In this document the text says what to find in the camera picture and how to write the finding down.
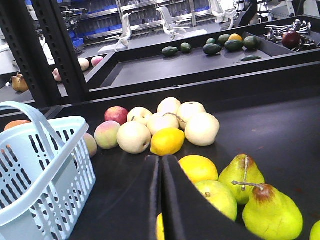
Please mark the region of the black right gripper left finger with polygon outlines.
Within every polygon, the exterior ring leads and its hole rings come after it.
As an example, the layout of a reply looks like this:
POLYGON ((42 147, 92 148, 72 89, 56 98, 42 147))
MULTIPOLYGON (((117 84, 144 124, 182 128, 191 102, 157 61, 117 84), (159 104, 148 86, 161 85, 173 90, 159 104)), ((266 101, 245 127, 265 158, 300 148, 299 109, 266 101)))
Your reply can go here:
POLYGON ((160 159, 147 156, 133 182, 115 200, 89 197, 72 240, 154 240, 160 193, 160 159))

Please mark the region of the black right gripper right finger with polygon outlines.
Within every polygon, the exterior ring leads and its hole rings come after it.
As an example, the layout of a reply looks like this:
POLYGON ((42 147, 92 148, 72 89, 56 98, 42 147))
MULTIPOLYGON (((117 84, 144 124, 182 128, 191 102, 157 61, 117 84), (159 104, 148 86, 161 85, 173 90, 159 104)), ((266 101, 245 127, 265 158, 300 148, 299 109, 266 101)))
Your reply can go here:
POLYGON ((196 189, 174 155, 161 160, 161 211, 167 240, 256 240, 196 189))

